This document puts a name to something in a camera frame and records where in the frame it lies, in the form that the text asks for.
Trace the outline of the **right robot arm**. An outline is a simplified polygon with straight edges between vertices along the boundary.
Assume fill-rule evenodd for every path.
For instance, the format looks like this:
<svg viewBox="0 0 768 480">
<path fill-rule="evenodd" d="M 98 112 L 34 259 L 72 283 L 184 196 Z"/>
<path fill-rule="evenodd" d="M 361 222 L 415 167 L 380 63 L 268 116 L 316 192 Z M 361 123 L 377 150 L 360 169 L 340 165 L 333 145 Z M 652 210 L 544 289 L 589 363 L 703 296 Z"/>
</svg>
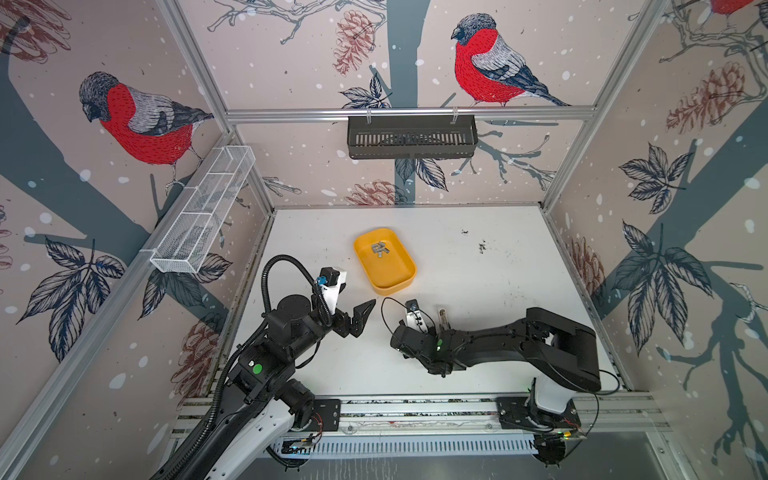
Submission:
<svg viewBox="0 0 768 480">
<path fill-rule="evenodd" d="M 537 369 L 525 402 L 528 416 L 562 417 L 577 393 L 602 388 L 594 330 L 540 307 L 509 324 L 482 330 L 412 327 L 402 321 L 390 346 L 417 360 L 428 373 L 445 377 L 455 371 L 499 362 L 523 362 Z"/>
</svg>

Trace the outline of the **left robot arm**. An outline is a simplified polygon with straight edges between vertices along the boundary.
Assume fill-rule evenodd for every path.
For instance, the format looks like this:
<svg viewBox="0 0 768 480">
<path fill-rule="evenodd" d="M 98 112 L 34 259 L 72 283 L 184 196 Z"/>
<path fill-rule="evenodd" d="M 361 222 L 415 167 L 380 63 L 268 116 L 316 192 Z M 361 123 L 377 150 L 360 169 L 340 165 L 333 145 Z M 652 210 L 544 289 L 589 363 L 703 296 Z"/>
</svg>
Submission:
<svg viewBox="0 0 768 480">
<path fill-rule="evenodd" d="M 271 303 L 268 279 L 279 262 L 297 268 L 310 296 L 292 294 Z M 234 479 L 278 437 L 315 419 L 315 396 L 294 377 L 305 365 L 300 356 L 316 352 L 330 332 L 360 336 L 376 305 L 369 300 L 352 313 L 337 309 L 345 284 L 344 271 L 324 267 L 313 276 L 290 255 L 266 262 L 260 280 L 262 324 L 230 356 L 204 418 L 155 478 Z"/>
</svg>

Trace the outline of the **metal stapler base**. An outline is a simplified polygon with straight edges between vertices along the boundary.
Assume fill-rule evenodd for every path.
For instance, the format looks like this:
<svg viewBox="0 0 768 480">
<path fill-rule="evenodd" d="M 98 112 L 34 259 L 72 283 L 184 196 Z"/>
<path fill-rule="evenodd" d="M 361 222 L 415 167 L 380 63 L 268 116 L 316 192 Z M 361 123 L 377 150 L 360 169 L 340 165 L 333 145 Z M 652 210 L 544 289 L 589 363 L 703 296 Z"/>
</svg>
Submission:
<svg viewBox="0 0 768 480">
<path fill-rule="evenodd" d="M 447 312 L 446 312 L 446 310 L 444 308 L 441 308 L 438 311 L 438 317 L 439 317 L 439 321 L 438 321 L 438 324 L 437 324 L 437 330 L 439 332 L 450 330 L 451 329 L 451 325 L 450 325 L 450 322 L 448 321 Z"/>
</svg>

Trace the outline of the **staple strips pile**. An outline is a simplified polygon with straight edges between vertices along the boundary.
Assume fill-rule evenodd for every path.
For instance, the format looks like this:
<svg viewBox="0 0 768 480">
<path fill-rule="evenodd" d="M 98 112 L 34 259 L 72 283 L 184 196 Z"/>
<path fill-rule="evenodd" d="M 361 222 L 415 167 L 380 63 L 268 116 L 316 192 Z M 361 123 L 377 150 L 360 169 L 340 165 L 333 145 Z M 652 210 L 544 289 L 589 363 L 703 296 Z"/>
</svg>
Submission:
<svg viewBox="0 0 768 480">
<path fill-rule="evenodd" d="M 390 253 L 388 244 L 386 242 L 376 242 L 372 244 L 371 250 L 378 258 L 382 258 L 385 254 Z"/>
</svg>

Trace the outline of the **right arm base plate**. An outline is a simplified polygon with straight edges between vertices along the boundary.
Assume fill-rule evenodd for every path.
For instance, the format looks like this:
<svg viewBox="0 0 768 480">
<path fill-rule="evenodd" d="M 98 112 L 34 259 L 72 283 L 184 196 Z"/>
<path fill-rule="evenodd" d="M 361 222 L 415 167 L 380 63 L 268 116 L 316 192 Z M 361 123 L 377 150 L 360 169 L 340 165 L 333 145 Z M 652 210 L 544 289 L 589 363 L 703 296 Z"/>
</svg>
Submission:
<svg viewBox="0 0 768 480">
<path fill-rule="evenodd" d="M 523 430 L 544 434 L 582 428 L 572 400 L 568 402 L 562 414 L 539 409 L 531 396 L 497 397 L 495 404 L 498 421 L 504 430 Z"/>
</svg>

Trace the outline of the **yellow plastic tray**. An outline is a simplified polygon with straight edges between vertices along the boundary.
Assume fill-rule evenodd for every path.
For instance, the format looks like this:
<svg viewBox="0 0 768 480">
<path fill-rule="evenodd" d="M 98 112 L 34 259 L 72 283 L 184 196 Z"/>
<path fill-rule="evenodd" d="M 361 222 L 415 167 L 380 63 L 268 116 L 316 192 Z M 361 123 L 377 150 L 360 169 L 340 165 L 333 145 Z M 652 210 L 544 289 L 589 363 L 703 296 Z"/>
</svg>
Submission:
<svg viewBox="0 0 768 480">
<path fill-rule="evenodd" d="M 386 242 L 390 250 L 378 258 L 371 250 L 376 242 Z M 418 268 L 397 234 L 389 228 L 378 228 L 358 236 L 353 248 L 373 290 L 389 296 L 409 287 Z"/>
</svg>

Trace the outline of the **aluminium rail front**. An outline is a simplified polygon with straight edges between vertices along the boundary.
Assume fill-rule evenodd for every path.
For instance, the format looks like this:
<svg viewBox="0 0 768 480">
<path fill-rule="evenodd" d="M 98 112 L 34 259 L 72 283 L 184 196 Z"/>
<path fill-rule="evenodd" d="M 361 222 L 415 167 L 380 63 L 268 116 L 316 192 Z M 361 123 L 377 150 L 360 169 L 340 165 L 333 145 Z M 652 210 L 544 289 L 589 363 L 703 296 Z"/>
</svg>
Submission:
<svg viewBox="0 0 768 480">
<path fill-rule="evenodd" d="M 337 434 L 496 433 L 497 394 L 342 396 L 324 430 Z M 574 398 L 581 428 L 594 432 L 669 432 L 671 426 L 648 393 Z"/>
</svg>

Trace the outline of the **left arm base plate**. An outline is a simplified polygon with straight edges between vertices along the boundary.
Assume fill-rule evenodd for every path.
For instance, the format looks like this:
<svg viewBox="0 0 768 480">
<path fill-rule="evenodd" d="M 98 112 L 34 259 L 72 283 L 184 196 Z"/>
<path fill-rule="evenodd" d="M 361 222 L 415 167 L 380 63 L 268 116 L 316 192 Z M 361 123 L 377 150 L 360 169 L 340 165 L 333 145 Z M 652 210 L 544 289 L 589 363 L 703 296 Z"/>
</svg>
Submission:
<svg viewBox="0 0 768 480">
<path fill-rule="evenodd" d="M 340 416 L 340 399 L 315 399 L 299 411 L 294 429 L 323 433 L 337 432 Z"/>
</svg>

